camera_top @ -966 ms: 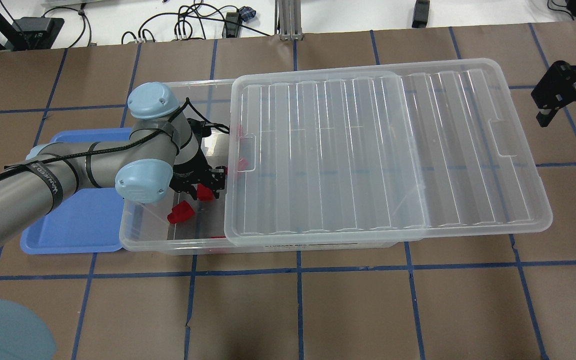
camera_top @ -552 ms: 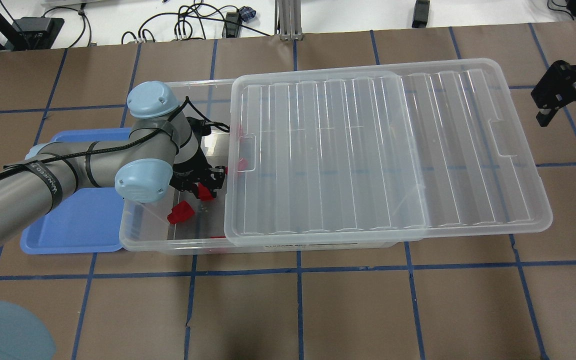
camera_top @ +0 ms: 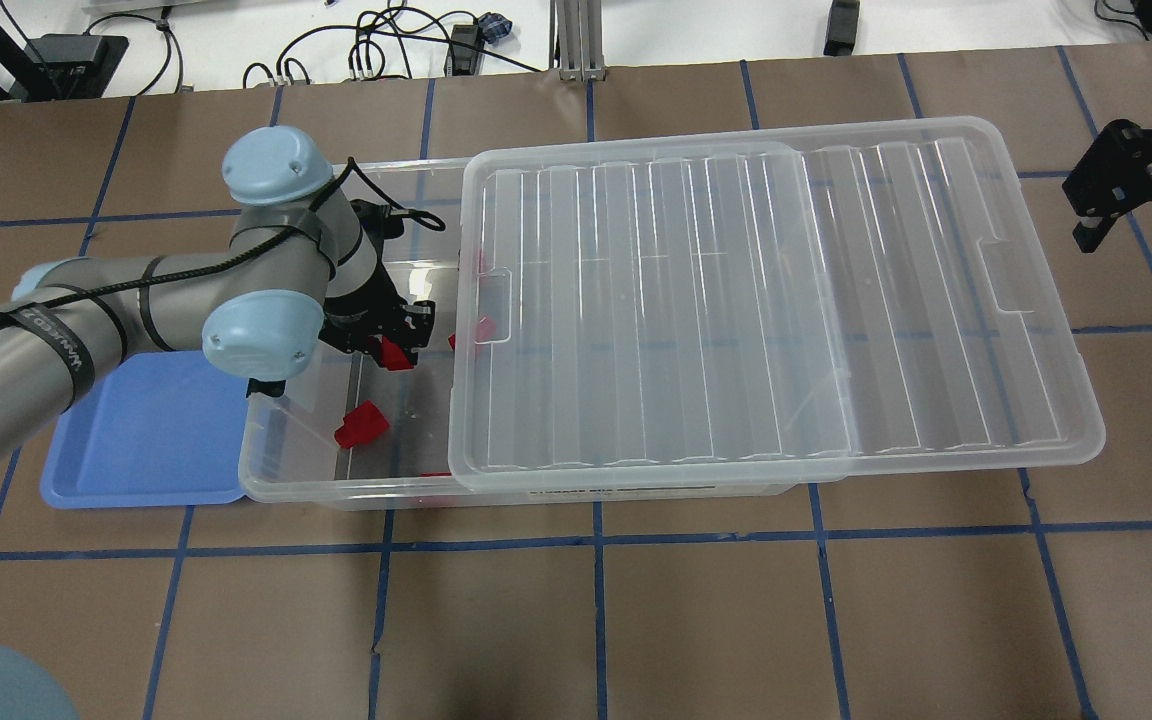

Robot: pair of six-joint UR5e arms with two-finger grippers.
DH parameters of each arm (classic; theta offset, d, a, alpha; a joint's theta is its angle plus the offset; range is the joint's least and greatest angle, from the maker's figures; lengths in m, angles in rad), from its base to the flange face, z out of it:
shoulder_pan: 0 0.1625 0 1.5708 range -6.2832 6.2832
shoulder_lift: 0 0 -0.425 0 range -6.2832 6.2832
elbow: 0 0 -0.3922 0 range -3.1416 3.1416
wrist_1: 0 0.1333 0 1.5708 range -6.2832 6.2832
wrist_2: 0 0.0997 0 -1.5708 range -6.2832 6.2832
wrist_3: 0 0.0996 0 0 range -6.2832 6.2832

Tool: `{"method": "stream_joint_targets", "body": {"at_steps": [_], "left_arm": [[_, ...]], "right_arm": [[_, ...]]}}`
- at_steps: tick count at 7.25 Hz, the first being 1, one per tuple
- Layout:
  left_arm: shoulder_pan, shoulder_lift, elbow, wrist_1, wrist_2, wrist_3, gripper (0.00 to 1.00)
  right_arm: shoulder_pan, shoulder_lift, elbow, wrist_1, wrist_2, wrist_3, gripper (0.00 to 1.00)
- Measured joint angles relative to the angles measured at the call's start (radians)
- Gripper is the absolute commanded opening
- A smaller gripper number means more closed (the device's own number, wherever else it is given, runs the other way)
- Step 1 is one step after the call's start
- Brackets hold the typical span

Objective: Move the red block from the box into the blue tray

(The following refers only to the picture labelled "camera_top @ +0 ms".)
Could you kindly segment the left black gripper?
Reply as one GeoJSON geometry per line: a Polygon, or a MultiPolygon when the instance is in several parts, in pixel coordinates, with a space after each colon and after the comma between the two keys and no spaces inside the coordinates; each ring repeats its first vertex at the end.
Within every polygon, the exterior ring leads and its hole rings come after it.
{"type": "Polygon", "coordinates": [[[381,336],[419,356],[433,336],[435,301],[406,300],[384,265],[385,247],[403,236],[406,217],[376,202],[351,200],[349,205],[361,223],[361,236],[338,266],[335,276],[343,279],[346,291],[326,297],[317,338],[339,353],[362,354],[388,369],[381,336]]]}

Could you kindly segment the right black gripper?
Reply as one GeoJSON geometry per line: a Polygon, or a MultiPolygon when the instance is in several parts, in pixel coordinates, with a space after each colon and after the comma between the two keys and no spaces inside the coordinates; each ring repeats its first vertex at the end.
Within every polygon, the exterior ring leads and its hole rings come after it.
{"type": "Polygon", "coordinates": [[[1073,237],[1096,252],[1117,219],[1152,202],[1152,128],[1111,120],[1062,182],[1076,214],[1073,237]]]}

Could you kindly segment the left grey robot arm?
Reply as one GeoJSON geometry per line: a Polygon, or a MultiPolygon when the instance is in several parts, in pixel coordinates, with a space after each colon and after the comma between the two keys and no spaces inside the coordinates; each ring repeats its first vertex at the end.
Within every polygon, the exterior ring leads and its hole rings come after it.
{"type": "Polygon", "coordinates": [[[306,132],[247,132],[221,160],[238,218],[221,252],[68,258],[26,270],[0,304],[0,458],[77,406],[141,354],[200,351],[271,395],[306,372],[317,348],[404,364],[429,346],[435,304],[406,300],[382,263],[404,223],[444,232],[371,184],[349,199],[342,169],[306,132]]]}

